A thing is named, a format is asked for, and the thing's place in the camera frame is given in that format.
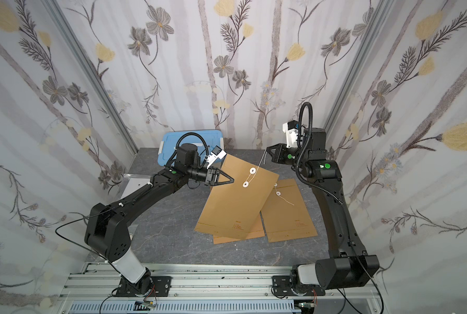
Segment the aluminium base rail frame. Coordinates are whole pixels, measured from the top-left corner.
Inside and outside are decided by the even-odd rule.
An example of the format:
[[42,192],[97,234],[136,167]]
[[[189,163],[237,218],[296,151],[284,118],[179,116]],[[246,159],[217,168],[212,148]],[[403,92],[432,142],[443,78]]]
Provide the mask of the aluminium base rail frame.
[[388,313],[385,302],[372,284],[362,288],[327,290],[325,296],[278,299],[271,293],[273,276],[289,276],[289,266],[217,266],[150,264],[152,276],[171,276],[168,297],[117,297],[121,280],[106,264],[87,263],[81,273],[71,274],[53,307],[66,313],[74,301],[140,301],[155,306],[159,301],[178,300],[291,300],[301,313]]

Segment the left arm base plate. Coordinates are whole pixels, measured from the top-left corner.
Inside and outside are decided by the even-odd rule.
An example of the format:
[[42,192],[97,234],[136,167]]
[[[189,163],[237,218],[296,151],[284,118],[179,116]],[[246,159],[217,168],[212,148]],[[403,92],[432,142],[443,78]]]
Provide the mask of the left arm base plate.
[[117,297],[168,297],[171,288],[171,276],[146,276],[137,283],[131,283],[124,277],[121,278],[116,292]]

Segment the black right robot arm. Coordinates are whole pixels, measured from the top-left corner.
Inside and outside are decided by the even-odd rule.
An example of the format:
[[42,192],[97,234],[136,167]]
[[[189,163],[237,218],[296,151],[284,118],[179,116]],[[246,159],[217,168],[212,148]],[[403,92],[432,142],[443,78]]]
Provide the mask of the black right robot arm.
[[311,188],[317,199],[328,239],[327,259],[296,264],[289,276],[274,276],[271,293],[278,299],[317,298],[327,290],[359,288],[374,282],[379,259],[362,243],[343,193],[337,162],[328,159],[326,131],[313,127],[313,108],[305,102],[297,120],[285,124],[286,142],[266,149],[272,162],[291,166],[298,180]]

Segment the blue lid storage box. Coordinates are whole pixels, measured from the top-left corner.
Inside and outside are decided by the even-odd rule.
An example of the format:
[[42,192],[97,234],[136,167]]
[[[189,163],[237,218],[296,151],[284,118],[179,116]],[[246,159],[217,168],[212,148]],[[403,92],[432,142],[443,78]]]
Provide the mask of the blue lid storage box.
[[[160,166],[165,166],[167,161],[171,158],[171,155],[175,151],[176,144],[178,140],[188,131],[183,132],[169,132],[164,135],[159,147],[159,154],[157,162]],[[215,148],[215,146],[225,149],[224,147],[224,138],[222,132],[219,130],[196,130],[194,133],[198,133],[208,145],[209,151]],[[201,161],[203,162],[206,159],[205,148],[202,141],[196,136],[186,137],[181,144],[191,143],[198,148],[198,153],[200,154]]]

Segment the kraft file bag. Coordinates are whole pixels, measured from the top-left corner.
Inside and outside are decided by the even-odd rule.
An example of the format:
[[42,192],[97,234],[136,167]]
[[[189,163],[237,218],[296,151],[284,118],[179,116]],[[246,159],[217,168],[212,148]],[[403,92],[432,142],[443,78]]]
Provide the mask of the kraft file bag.
[[221,170],[235,182],[212,187],[195,231],[244,239],[251,231],[279,175],[227,155]]
[[239,241],[244,241],[248,239],[263,238],[264,236],[265,236],[265,230],[262,224],[262,216],[261,214],[259,214],[257,217],[257,220],[252,225],[251,231],[246,235],[244,239],[227,238],[227,237],[220,237],[220,236],[215,235],[213,238],[213,243],[217,245],[217,244],[223,244],[223,243],[239,242]]
[[261,214],[270,243],[318,235],[295,179],[275,184]]

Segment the clear plastic zip bag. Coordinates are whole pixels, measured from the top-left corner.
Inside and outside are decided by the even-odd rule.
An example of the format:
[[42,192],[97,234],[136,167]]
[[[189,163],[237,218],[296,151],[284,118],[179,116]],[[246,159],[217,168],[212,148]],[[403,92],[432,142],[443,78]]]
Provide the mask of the clear plastic zip bag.
[[146,186],[149,182],[151,182],[151,176],[127,174],[123,180],[126,182],[126,185],[121,198],[129,196],[133,192],[139,190],[141,187]]

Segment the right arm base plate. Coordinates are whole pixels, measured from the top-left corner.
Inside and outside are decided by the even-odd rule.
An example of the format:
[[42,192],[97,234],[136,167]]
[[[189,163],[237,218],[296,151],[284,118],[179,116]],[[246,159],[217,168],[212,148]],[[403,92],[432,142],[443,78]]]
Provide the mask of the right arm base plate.
[[318,285],[302,284],[297,277],[273,276],[271,292],[277,298],[325,296],[325,290]]

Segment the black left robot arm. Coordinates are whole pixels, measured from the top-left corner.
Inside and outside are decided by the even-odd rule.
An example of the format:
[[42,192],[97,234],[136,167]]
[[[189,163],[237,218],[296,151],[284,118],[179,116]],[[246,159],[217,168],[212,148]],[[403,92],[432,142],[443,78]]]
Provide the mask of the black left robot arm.
[[136,296],[148,296],[154,288],[150,270],[143,266],[131,248],[129,227],[146,210],[174,194],[189,181],[202,182],[209,187],[234,183],[234,178],[215,167],[227,153],[219,146],[204,147],[201,153],[187,137],[204,138],[195,132],[185,133],[177,141],[173,154],[164,168],[152,175],[147,183],[128,196],[109,205],[92,207],[84,236],[83,249],[100,256],[120,275],[122,282]]

